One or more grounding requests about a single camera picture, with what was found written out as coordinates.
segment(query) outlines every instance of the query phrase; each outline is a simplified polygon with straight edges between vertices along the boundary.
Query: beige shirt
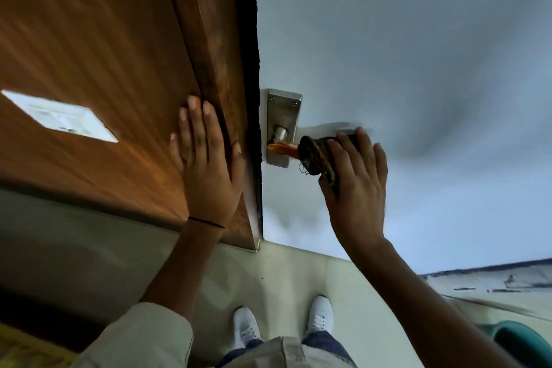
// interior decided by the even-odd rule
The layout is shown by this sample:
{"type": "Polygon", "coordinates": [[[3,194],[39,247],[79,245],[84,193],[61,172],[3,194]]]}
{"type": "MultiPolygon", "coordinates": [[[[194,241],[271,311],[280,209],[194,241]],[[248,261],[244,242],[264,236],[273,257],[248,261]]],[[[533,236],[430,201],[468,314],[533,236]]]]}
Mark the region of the beige shirt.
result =
{"type": "MultiPolygon", "coordinates": [[[[74,362],[73,368],[184,368],[193,332],[190,323],[153,303],[139,303],[110,324],[74,362]]],[[[227,368],[350,368],[321,349],[301,345],[297,338],[275,338],[227,368]]]]}

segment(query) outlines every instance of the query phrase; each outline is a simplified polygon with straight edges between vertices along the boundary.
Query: cloth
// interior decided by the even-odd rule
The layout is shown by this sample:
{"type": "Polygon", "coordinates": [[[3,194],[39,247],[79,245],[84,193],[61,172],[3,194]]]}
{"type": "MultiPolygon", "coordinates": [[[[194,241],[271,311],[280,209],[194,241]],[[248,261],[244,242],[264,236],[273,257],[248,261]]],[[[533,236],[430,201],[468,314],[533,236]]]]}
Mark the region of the cloth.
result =
{"type": "MultiPolygon", "coordinates": [[[[184,368],[193,333],[190,323],[153,303],[139,303],[75,360],[73,368],[184,368]]],[[[301,344],[297,338],[274,338],[259,344],[226,368],[350,368],[341,357],[301,344]]]]}
{"type": "MultiPolygon", "coordinates": [[[[253,339],[246,344],[245,348],[232,349],[218,362],[215,368],[223,368],[223,366],[225,366],[235,358],[240,357],[251,349],[261,346],[263,343],[264,342],[260,339],[253,339]]],[[[351,366],[356,366],[353,362],[353,359],[349,356],[343,345],[335,340],[335,338],[326,330],[313,331],[309,333],[303,338],[301,343],[303,345],[310,346],[311,348],[322,349],[330,352],[331,354],[334,354],[335,356],[349,363],[351,366]]]]}

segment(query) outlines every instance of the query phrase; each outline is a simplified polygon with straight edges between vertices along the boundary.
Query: jeans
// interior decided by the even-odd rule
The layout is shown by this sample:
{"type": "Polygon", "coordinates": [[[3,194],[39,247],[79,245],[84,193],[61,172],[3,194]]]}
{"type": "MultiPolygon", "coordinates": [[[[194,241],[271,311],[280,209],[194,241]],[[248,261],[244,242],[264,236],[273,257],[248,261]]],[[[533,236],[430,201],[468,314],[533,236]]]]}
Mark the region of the jeans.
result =
{"type": "MultiPolygon", "coordinates": [[[[333,336],[331,336],[326,330],[321,331],[314,331],[312,333],[309,333],[305,339],[301,341],[302,344],[310,346],[311,348],[318,348],[325,350],[327,352],[330,352],[331,354],[334,354],[341,359],[351,363],[353,366],[354,362],[350,358],[349,354],[343,347],[341,343],[336,341],[333,336]]],[[[215,368],[222,368],[226,364],[228,364],[233,359],[240,357],[247,351],[258,347],[259,345],[262,345],[263,341],[260,339],[253,339],[250,340],[245,348],[241,349],[233,349],[230,352],[228,352],[215,366],[215,368]]]]}

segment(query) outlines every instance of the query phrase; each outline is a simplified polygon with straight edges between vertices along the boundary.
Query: shoe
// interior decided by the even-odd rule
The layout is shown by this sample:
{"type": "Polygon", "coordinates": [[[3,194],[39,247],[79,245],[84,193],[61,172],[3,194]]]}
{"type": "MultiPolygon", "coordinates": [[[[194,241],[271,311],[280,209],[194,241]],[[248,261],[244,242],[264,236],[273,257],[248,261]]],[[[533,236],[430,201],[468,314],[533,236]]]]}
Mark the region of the shoe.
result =
{"type": "Polygon", "coordinates": [[[308,312],[307,333],[326,330],[329,334],[334,330],[334,310],[332,304],[323,295],[316,297],[308,312]]]}
{"type": "Polygon", "coordinates": [[[253,339],[262,340],[255,316],[247,307],[240,307],[234,312],[234,349],[245,348],[253,339]]]}

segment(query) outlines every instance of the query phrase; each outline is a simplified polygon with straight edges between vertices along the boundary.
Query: fingernail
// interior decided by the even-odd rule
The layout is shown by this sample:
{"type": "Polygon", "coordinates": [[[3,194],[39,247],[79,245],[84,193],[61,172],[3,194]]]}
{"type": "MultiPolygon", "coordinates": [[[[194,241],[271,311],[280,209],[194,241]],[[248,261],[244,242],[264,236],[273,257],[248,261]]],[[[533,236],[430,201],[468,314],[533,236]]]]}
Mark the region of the fingernail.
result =
{"type": "Polygon", "coordinates": [[[195,96],[190,96],[188,98],[188,106],[191,110],[194,110],[196,108],[196,99],[197,98],[195,96]]]}

